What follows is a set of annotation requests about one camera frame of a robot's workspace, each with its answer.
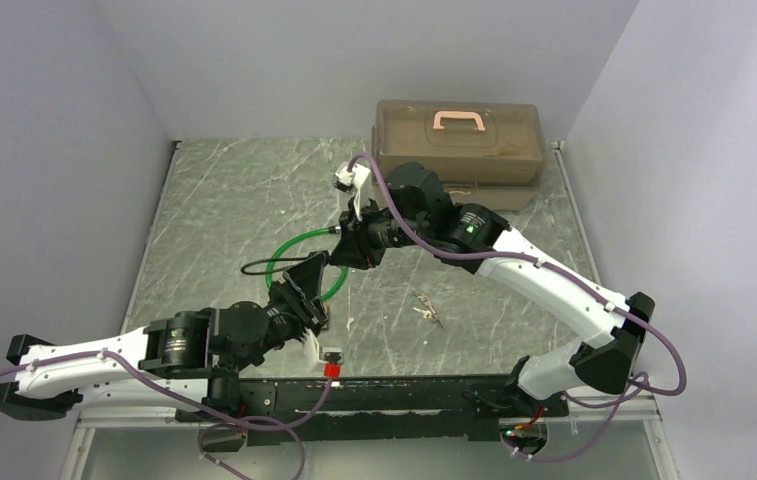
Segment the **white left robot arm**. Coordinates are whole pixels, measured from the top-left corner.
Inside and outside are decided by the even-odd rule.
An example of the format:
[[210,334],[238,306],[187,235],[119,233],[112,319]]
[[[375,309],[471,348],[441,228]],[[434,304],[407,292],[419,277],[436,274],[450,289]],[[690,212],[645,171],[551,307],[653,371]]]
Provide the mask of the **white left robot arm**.
[[326,251],[294,259],[264,305],[181,311],[127,333],[73,345],[14,336],[0,372],[0,412],[22,421],[116,407],[174,408],[182,421],[270,413],[275,397],[240,374],[268,353],[300,343],[307,368],[334,379],[343,353],[318,336],[329,321],[323,304]]

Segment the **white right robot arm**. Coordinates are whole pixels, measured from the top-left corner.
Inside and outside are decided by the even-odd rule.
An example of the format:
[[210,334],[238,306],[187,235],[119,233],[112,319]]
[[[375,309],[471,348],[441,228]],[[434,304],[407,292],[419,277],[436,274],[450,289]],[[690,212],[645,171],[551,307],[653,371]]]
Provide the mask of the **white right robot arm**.
[[579,386],[621,395],[646,335],[651,298],[610,291],[538,249],[501,215],[456,204],[437,174],[415,162],[373,180],[368,155],[342,163],[338,190],[352,193],[339,218],[335,266],[368,270],[386,250],[416,245],[442,263],[499,283],[534,302],[575,334],[572,342],[517,361],[505,388],[511,411],[528,415],[548,397]]

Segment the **black cable padlock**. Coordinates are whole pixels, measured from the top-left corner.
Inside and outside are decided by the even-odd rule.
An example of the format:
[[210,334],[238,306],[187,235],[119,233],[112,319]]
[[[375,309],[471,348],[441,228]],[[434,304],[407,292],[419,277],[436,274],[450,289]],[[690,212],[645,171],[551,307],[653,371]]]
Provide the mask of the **black cable padlock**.
[[325,259],[327,251],[313,251],[303,256],[284,257],[275,256],[245,263],[239,268],[239,273],[246,276],[266,276],[286,271],[290,265],[299,264],[318,257]]

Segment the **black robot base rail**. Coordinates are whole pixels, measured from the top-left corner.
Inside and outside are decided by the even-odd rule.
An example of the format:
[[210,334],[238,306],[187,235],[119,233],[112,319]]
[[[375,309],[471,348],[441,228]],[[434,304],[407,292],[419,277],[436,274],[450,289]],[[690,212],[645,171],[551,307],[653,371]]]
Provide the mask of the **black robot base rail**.
[[496,441],[529,420],[568,415],[554,394],[536,402],[505,374],[344,377],[321,396],[321,378],[216,379],[202,404],[241,420],[272,417],[305,441],[462,437]]

